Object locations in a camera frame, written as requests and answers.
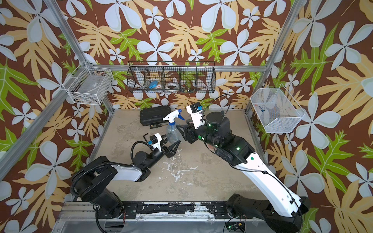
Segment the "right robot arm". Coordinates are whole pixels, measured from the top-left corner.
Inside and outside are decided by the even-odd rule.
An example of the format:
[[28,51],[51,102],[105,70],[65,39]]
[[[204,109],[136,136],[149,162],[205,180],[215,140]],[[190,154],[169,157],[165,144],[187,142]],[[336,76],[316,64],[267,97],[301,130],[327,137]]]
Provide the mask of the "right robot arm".
[[191,121],[177,126],[184,140],[197,140],[213,148],[213,153],[231,168],[241,171],[264,194],[265,200],[232,195],[225,203],[231,219],[245,216],[259,218],[276,233],[298,233],[303,225],[302,216],[309,211],[309,199],[300,197],[287,188],[265,165],[250,143],[232,133],[225,111],[205,114],[197,102],[186,107]]

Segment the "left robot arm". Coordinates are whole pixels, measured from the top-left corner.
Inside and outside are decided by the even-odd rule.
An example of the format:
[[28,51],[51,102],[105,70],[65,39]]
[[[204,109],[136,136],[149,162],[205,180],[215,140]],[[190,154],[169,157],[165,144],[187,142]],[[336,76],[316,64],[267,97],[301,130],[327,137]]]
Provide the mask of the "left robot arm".
[[112,218],[124,213],[120,198],[107,189],[114,180],[142,182],[151,174],[152,168],[164,156],[176,155],[180,140],[166,146],[168,140],[159,134],[150,137],[149,141],[136,141],[130,150],[131,164],[112,162],[100,156],[89,163],[72,177],[70,192],[84,202],[89,202],[105,210]]

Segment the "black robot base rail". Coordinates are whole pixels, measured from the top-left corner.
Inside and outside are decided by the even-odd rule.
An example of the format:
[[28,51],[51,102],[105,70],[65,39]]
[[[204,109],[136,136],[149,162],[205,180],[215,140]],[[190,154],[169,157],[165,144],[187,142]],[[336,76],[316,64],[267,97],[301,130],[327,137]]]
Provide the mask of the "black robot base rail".
[[187,216],[205,215],[214,219],[230,219],[226,202],[123,202],[114,215],[104,208],[96,208],[98,219],[139,219],[141,216],[161,215]]

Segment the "clear blue spray bottle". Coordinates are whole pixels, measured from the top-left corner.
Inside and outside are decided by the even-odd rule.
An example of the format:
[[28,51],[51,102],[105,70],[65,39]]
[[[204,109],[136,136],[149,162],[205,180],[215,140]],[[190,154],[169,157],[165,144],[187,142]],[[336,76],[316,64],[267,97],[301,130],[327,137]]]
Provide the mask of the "clear blue spray bottle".
[[179,140],[182,140],[182,136],[180,132],[178,131],[176,124],[173,122],[172,124],[170,123],[167,128],[166,128],[166,135],[168,141],[173,144]]

